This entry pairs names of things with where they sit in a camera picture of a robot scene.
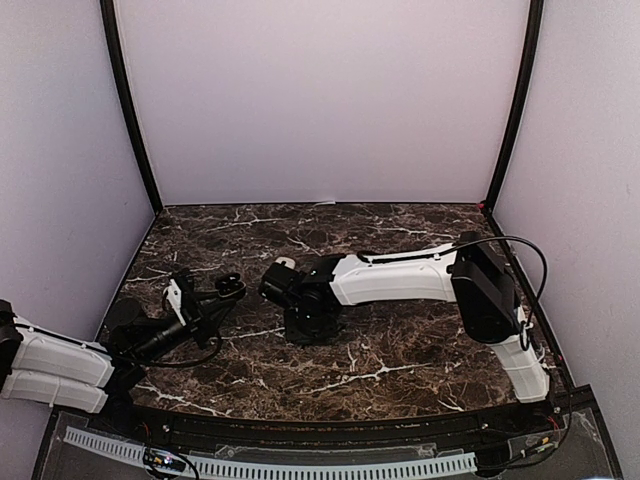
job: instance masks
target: black frame edge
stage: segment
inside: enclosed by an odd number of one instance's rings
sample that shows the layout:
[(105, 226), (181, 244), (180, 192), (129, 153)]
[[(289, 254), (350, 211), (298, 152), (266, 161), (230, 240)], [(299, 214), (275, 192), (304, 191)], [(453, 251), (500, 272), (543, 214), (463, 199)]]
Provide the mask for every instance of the black frame edge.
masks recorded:
[(531, 81), (531, 73), (533, 72), (533, 64), (536, 56), (536, 47), (538, 46), (538, 36), (540, 34), (540, 25), (542, 23), (542, 10), (544, 0), (531, 0), (529, 4), (529, 18), (527, 21), (527, 32), (524, 37), (524, 45), (522, 47), (522, 58), (520, 60), (520, 69), (518, 71), (518, 79), (513, 94), (511, 110), (509, 111), (509, 119), (505, 128), (502, 146), (498, 154), (496, 168), (489, 184), (489, 191), (485, 200), (482, 202), (485, 208), (493, 211), (500, 195), (500, 190), (507, 175), (509, 161), (516, 143), (522, 113), (527, 101), (527, 92)]
[(113, 78), (116, 82), (116, 89), (118, 90), (118, 97), (120, 98), (120, 107), (122, 108), (124, 121), (127, 125), (127, 131), (129, 132), (129, 140), (133, 147), (133, 153), (138, 163), (147, 196), (149, 197), (153, 211), (158, 214), (163, 208), (162, 199), (160, 198), (158, 185), (153, 177), (149, 157), (147, 156), (144, 141), (142, 140), (138, 117), (133, 106), (133, 98), (124, 65), (124, 57), (122, 56), (122, 46), (120, 44), (120, 35), (118, 34), (118, 24), (113, 0), (100, 0), (100, 9), (102, 11), (102, 23), (107, 39)]
[(36, 463), (34, 464), (33, 471), (31, 472), (31, 480), (40, 480), (42, 478), (44, 466), (47, 463), (47, 455), (49, 454), (49, 449), (51, 447), (51, 437), (53, 436), (53, 432), (56, 429), (56, 425), (58, 423), (58, 412), (59, 411), (57, 407), (54, 407), (51, 415), (49, 415), (47, 426), (44, 429), (44, 434), (42, 435), (42, 440), (40, 441), (40, 448), (38, 448)]
[[(504, 232), (500, 228), (500, 225), (498, 224), (496, 219), (493, 217), (493, 214), (491, 213), (491, 211), (487, 208), (483, 208), (481, 211), (485, 219), (487, 220), (487, 223), (489, 224), (489, 228), (491, 228), (491, 231), (496, 236), (504, 236)], [(558, 341), (556, 340), (556, 337), (553, 334), (553, 330), (551, 330), (549, 319), (545, 315), (544, 310), (542, 310), (540, 305), (538, 305), (538, 303), (536, 302), (536, 292), (533, 290), (533, 287), (531, 286), (531, 283), (529, 282), (527, 275), (524, 273), (522, 265), (520, 264), (520, 260), (518, 260), (518, 258), (514, 255), (513, 250), (511, 249), (511, 247), (507, 242), (505, 242), (504, 240), (501, 240), (499, 243), (500, 243), (500, 247), (502, 248), (502, 251), (507, 257), (507, 262), (511, 266), (511, 270), (516, 276), (516, 280), (522, 287), (522, 290), (524, 292), (525, 297), (527, 298), (527, 301), (529, 302), (529, 305), (531, 305), (533, 308), (533, 314), (535, 315), (536, 320), (538, 320), (538, 325), (540, 326), (540, 330), (542, 330), (542, 333), (545, 339), (547, 340), (547, 343), (549, 345), (549, 348), (551, 349), (551, 353), (553, 354), (556, 365), (560, 370), (562, 370), (563, 380), (566, 380), (569, 383), (568, 388), (574, 389), (575, 384), (573, 382), (573, 378), (571, 377), (571, 373), (567, 368), (567, 364), (564, 360), (564, 356), (562, 355), (562, 351), (560, 350), (560, 345), (558, 344)]]
[[(623, 478), (609, 431), (591, 386), (577, 387), (571, 393), (563, 392), (556, 397), (556, 405), (565, 414), (569, 411), (569, 395), (573, 411), (583, 408), (591, 408), (593, 411), (611, 471), (615, 478)], [(219, 445), (252, 445), (276, 449), (366, 449), (423, 442), (436, 442), (442, 450), (462, 448), (464, 451), (478, 453), (500, 448), (510, 436), (487, 438), (482, 433), (485, 428), (483, 425), (500, 428), (500, 420), (505, 415), (510, 417), (522, 414), (523, 407), (526, 405), (509, 404), (455, 414), (356, 422), (242, 420), (139, 406), (134, 407), (134, 412), (152, 432), (156, 432), (151, 435), (155, 443), (183, 453), (191, 450), (215, 451)], [(91, 417), (88, 426), (114, 433), (100, 417)], [(141, 431), (132, 438), (145, 441)]]

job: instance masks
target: white cable carrier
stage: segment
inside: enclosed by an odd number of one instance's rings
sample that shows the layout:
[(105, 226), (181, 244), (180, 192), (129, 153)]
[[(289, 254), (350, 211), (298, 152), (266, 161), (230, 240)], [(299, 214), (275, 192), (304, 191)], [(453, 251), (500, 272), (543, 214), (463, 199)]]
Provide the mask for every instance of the white cable carrier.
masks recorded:
[[(145, 447), (128, 440), (118, 440), (67, 427), (65, 443), (121, 463), (145, 468), (142, 463)], [(444, 478), (477, 471), (474, 453), (408, 462), (368, 465), (269, 465), (265, 463), (232, 462), (186, 455), (202, 479), (238, 480), (421, 480)], [(182, 477), (194, 478), (187, 466)]]

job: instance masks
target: black cable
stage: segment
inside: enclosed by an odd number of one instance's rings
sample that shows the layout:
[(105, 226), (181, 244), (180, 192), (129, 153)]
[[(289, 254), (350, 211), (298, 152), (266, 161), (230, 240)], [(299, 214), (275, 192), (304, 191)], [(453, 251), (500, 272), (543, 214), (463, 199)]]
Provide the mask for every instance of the black cable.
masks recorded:
[[(116, 432), (118, 435), (125, 437), (125, 438), (132, 438), (131, 435), (124, 433), (123, 431), (117, 429), (116, 427), (114, 427), (113, 425), (111, 425), (110, 423), (108, 423), (106, 420), (104, 420), (103, 418), (98, 418), (98, 421), (100, 421), (100, 423), (102, 423), (103, 425), (105, 425), (106, 427), (110, 428), (111, 430), (113, 430), (114, 432)], [(198, 471), (198, 469), (196, 468), (196, 466), (193, 464), (193, 462), (191, 460), (189, 460), (185, 455), (182, 455), (181, 453), (177, 453), (174, 452), (172, 450), (169, 450), (166, 447), (162, 447), (160, 445), (156, 445), (151, 443), (151, 441), (149, 440), (149, 434), (147, 433), (147, 440), (145, 442), (143, 442), (143, 445), (145, 447), (145, 449), (150, 449), (150, 448), (155, 448), (156, 450), (161, 450), (163, 452), (167, 452), (170, 453), (171, 455), (178, 457), (180, 460), (182, 460), (184, 463), (186, 463), (187, 465), (189, 465), (189, 468), (193, 471), (193, 475), (195, 480), (200, 480), (200, 472)], [(164, 474), (163, 472), (159, 472), (157, 470), (155, 470), (152, 467), (152, 470), (156, 473), (160, 473), (162, 475), (170, 475), (170, 474)]]
[(567, 398), (568, 398), (568, 406), (567, 406), (567, 410), (568, 410), (568, 414), (569, 414), (569, 420), (567, 421), (567, 428), (564, 431), (564, 434), (562, 435), (562, 437), (560, 438), (560, 440), (558, 440), (558, 442), (556, 443), (555, 447), (553, 448), (553, 450), (551, 450), (551, 452), (538, 459), (535, 460), (533, 462), (528, 462), (528, 463), (522, 463), (522, 464), (518, 464), (518, 465), (514, 465), (514, 463), (523, 460), (524, 458), (526, 458), (526, 454), (529, 454), (531, 452), (533, 452), (534, 450), (544, 446), (544, 444), (541, 445), (533, 445), (531, 447), (528, 447), (527, 449), (524, 450), (525, 452), (525, 456), (522, 455), (517, 455), (509, 460), (507, 460), (506, 462), (497, 464), (497, 465), (478, 465), (478, 471), (491, 471), (491, 470), (501, 470), (501, 469), (506, 469), (506, 470), (517, 470), (517, 469), (521, 469), (521, 468), (528, 468), (528, 467), (533, 467), (535, 465), (539, 465), (542, 462), (546, 462), (549, 458), (551, 458), (562, 446), (562, 444), (566, 441), (567, 437), (569, 436), (569, 431), (571, 430), (571, 424), (572, 424), (572, 420), (573, 420), (573, 402), (571, 399), (571, 395), (572, 395), (572, 391), (571, 389), (567, 389)]
[(111, 353), (111, 352), (108, 352), (106, 350), (102, 350), (100, 348), (94, 347), (93, 345), (89, 345), (89, 344), (87, 344), (85, 342), (81, 342), (80, 340), (76, 340), (74, 338), (68, 338), (68, 337), (65, 337), (64, 335), (58, 335), (57, 333), (49, 332), (47, 330), (43, 330), (43, 329), (41, 329), (39, 327), (36, 327), (36, 326), (33, 326), (33, 325), (26, 325), (26, 324), (23, 324), (23, 323), (15, 323), (13, 326), (16, 327), (16, 328), (23, 328), (23, 329), (26, 329), (26, 330), (32, 330), (33, 329), (34, 332), (41, 333), (43, 335), (46, 335), (48, 337), (55, 338), (55, 339), (58, 339), (58, 340), (63, 340), (65, 342), (73, 343), (74, 345), (78, 345), (78, 346), (80, 346), (82, 348), (86, 348), (87, 350), (91, 350), (93, 352), (101, 353), (103, 355), (108, 355), (111, 358), (115, 358), (116, 360), (120, 360), (122, 362), (132, 363), (134, 365), (140, 365), (140, 366), (143, 366), (143, 367), (155, 367), (155, 368), (182, 369), (182, 368), (197, 367), (199, 365), (207, 363), (213, 357), (218, 355), (218, 353), (220, 353), (220, 350), (222, 349), (222, 342), (223, 342), (222, 341), (222, 336), (220, 335), (220, 332), (218, 330), (216, 330), (214, 334), (216, 336), (217, 342), (216, 342), (215, 349), (211, 354), (206, 355), (206, 356), (204, 356), (202, 358), (199, 358), (197, 360), (191, 360), (189, 362), (165, 363), (165, 362), (152, 362), (152, 361), (147, 361), (147, 360), (141, 360), (141, 359), (138, 359), (138, 358), (126, 357), (124, 355), (119, 355), (117, 353)]
[(531, 305), (529, 309), (529, 315), (527, 316), (526, 322), (520, 322), (520, 347), (523, 351), (527, 351), (529, 346), (531, 345), (530, 340), (525, 335), (526, 329), (530, 328), (533, 324), (533, 312), (536, 309), (540, 309), (540, 298), (542, 297), (542, 293), (544, 292), (544, 287), (547, 284), (547, 277), (549, 274), (549, 264), (547, 263), (547, 257), (545, 257), (544, 252), (538, 247), (535, 243), (526, 238), (515, 237), (513, 235), (502, 235), (497, 237), (489, 237), (489, 238), (481, 238), (479, 240), (474, 240), (472, 242), (465, 243), (463, 245), (455, 245), (447, 250), (443, 250), (442, 252), (434, 252), (434, 253), (424, 253), (421, 255), (411, 255), (406, 257), (392, 257), (392, 258), (368, 258), (368, 255), (365, 252), (358, 253), (358, 258), (363, 261), (370, 263), (372, 265), (376, 264), (384, 264), (384, 263), (395, 263), (395, 262), (405, 262), (408, 260), (421, 260), (421, 259), (429, 259), (435, 257), (443, 257), (445, 255), (449, 255), (450, 253), (457, 252), (458, 250), (462, 250), (463, 248), (471, 247), (474, 245), (480, 245), (482, 243), (489, 242), (502, 242), (502, 241), (511, 241), (516, 243), (522, 243), (538, 254), (540, 261), (542, 262), (542, 279), (540, 280), (540, 286), (538, 287), (538, 291), (535, 295), (535, 302)]

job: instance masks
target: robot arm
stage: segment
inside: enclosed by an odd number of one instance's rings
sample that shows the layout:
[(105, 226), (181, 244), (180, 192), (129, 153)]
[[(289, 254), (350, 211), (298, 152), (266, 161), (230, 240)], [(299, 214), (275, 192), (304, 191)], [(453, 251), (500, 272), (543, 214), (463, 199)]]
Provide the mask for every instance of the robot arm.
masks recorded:
[(165, 290), (172, 314), (147, 318), (137, 301), (125, 299), (105, 320), (110, 335), (104, 345), (40, 328), (0, 301), (0, 397), (100, 412), (110, 397), (127, 396), (144, 378), (141, 365), (189, 338), (205, 348), (244, 294), (239, 275), (222, 277), (213, 292), (195, 292), (188, 272), (181, 272)]
[[(459, 245), (479, 238), (467, 232)], [(344, 306), (408, 299), (457, 302), (465, 331), (492, 348), (518, 400), (544, 400), (549, 376), (523, 328), (526, 317), (504, 262), (486, 244), (452, 247), (326, 256), (308, 274), (294, 270), (291, 260), (278, 260), (263, 276), (260, 292), (284, 308), (285, 336), (301, 345), (336, 335)]]

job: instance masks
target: wire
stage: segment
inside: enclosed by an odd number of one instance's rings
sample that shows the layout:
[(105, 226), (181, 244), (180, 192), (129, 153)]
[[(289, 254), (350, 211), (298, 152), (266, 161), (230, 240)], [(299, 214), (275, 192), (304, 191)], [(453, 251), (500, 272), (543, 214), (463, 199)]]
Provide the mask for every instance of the wire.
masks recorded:
[[(571, 430), (571, 424), (573, 421), (573, 402), (571, 399), (571, 395), (572, 395), (572, 391), (571, 389), (567, 389), (567, 398), (568, 398), (568, 414), (569, 414), (569, 420), (567, 421), (567, 428), (564, 431), (564, 434), (562, 434), (562, 437), (555, 442), (555, 447), (553, 448), (553, 450), (551, 450), (551, 452), (538, 459), (535, 460), (533, 462), (527, 462), (527, 463), (522, 463), (522, 464), (518, 464), (518, 465), (514, 465), (514, 463), (523, 460), (524, 458), (526, 458), (527, 456), (529, 456), (530, 454), (535, 454), (534, 452), (536, 452), (536, 450), (538, 450), (537, 453), (543, 453), (544, 451), (546, 451), (546, 449), (550, 448), (551, 445), (553, 445), (553, 443), (549, 444), (546, 443), (545, 440), (548, 441), (548, 437), (545, 437), (542, 439), (543, 443), (541, 443), (540, 441), (536, 442), (536, 444), (526, 448), (525, 450), (523, 450), (521, 452), (520, 455), (517, 455), (509, 460), (507, 460), (506, 462), (497, 464), (497, 465), (478, 465), (478, 471), (482, 471), (482, 470), (501, 470), (501, 469), (506, 469), (506, 470), (517, 470), (517, 469), (521, 469), (521, 468), (528, 468), (528, 467), (533, 467), (535, 465), (539, 465), (542, 462), (547, 461), (548, 459), (550, 459), (562, 446), (562, 444), (567, 440), (567, 437), (569, 436), (569, 431)], [(560, 435), (560, 430), (556, 430), (556, 427), (558, 426), (557, 422), (555, 422), (555, 420), (553, 420), (554, 423), (554, 433), (557, 431), (558, 435)]]
[(560, 440), (560, 425), (558, 425), (558, 422), (556, 422), (552, 416), (547, 417), (547, 420), (549, 420), (549, 423), (553, 425), (553, 431), (557, 433), (558, 440)]
[(531, 345), (531, 340), (526, 335), (526, 330), (533, 325), (533, 313), (536, 310), (540, 310), (540, 298), (542, 297), (542, 293), (544, 292), (544, 288), (547, 284), (547, 277), (549, 275), (549, 264), (547, 263), (547, 257), (545, 257), (544, 252), (538, 247), (535, 243), (526, 238), (515, 237), (513, 235), (501, 235), (496, 237), (489, 238), (481, 238), (479, 240), (473, 240), (471, 242), (465, 243), (463, 245), (455, 245), (447, 250), (443, 250), (442, 252), (430, 252), (419, 255), (408, 255), (406, 257), (391, 257), (391, 258), (368, 258), (367, 253), (359, 253), (358, 258), (363, 262), (368, 262), (371, 264), (383, 264), (383, 263), (394, 263), (394, 262), (405, 262), (408, 260), (421, 260), (421, 259), (429, 259), (436, 257), (443, 257), (445, 255), (449, 255), (450, 253), (457, 252), (458, 250), (462, 250), (463, 248), (472, 247), (474, 245), (480, 245), (483, 243), (489, 242), (502, 242), (502, 241), (510, 241), (516, 243), (522, 243), (538, 254), (540, 261), (542, 262), (542, 279), (540, 280), (540, 286), (538, 287), (538, 291), (534, 297), (534, 303), (531, 305), (529, 309), (529, 315), (527, 316), (526, 322), (520, 322), (519, 327), (519, 335), (520, 335), (520, 347), (523, 351), (527, 351), (529, 346)]
[[(117, 353), (109, 353), (108, 355), (115, 358), (116, 360), (133, 363), (134, 365), (140, 365), (143, 367), (175, 368), (175, 369), (194, 368), (211, 361), (216, 355), (218, 355), (218, 353), (220, 353), (220, 350), (222, 349), (222, 343), (223, 343), (222, 336), (220, 335), (220, 332), (218, 330), (215, 331), (214, 335), (216, 337), (216, 346), (213, 352), (211, 352), (209, 355), (205, 355), (204, 357), (198, 358), (197, 360), (191, 360), (188, 362), (176, 362), (176, 363), (150, 362), (147, 360), (139, 360), (137, 358), (126, 357), (124, 355), (119, 355)], [(90, 348), (90, 345), (87, 345), (87, 348), (90, 350), (102, 352), (100, 349)]]
[[(113, 426), (113, 425), (111, 425), (109, 422), (107, 422), (105, 419), (98, 417), (98, 418), (97, 418), (97, 420), (98, 420), (100, 423), (102, 423), (103, 425), (105, 425), (107, 428), (110, 428), (111, 430), (113, 430), (114, 432), (116, 432), (118, 435), (120, 435), (120, 436), (122, 436), (122, 437), (125, 437), (125, 438), (131, 438), (131, 435), (129, 435), (129, 434), (127, 434), (127, 433), (124, 433), (122, 430), (120, 430), (120, 429), (118, 429), (118, 428), (114, 427), (114, 426)], [(192, 462), (191, 460), (189, 460), (185, 455), (182, 455), (181, 453), (173, 452), (173, 451), (169, 450), (169, 449), (168, 449), (168, 448), (166, 448), (166, 447), (161, 447), (160, 445), (155, 445), (155, 444), (151, 443), (151, 429), (149, 428), (149, 426), (148, 426), (145, 422), (142, 422), (141, 424), (139, 424), (139, 425), (138, 425), (138, 427), (140, 427), (140, 426), (144, 427), (144, 430), (145, 430), (145, 433), (146, 433), (147, 440), (146, 440), (145, 442), (143, 442), (143, 444), (144, 444), (144, 447), (145, 447), (147, 450), (148, 450), (149, 448), (155, 448), (156, 450), (161, 450), (161, 451), (163, 451), (163, 452), (167, 452), (167, 453), (169, 453), (169, 454), (171, 454), (171, 455), (173, 455), (173, 456), (175, 456), (175, 457), (179, 458), (179, 459), (180, 459), (180, 460), (182, 460), (184, 463), (186, 463), (187, 465), (189, 465), (189, 468), (190, 468), (190, 469), (191, 469), (191, 471), (193, 472), (193, 475), (194, 475), (195, 480), (200, 480), (200, 472), (198, 471), (198, 469), (196, 468), (196, 466), (193, 464), (193, 462)], [(170, 475), (170, 474), (165, 474), (165, 473), (163, 473), (163, 472), (159, 472), (159, 471), (157, 471), (157, 470), (156, 470), (155, 468), (153, 468), (153, 467), (151, 468), (151, 470), (152, 470), (152, 471), (154, 471), (155, 473), (159, 473), (159, 474), (161, 474), (161, 475), (164, 475), (164, 478), (166, 478), (166, 476), (167, 476), (167, 475)], [(177, 476), (173, 476), (173, 478), (178, 478), (178, 477), (181, 477), (181, 476), (182, 476), (182, 474), (177, 475)]]

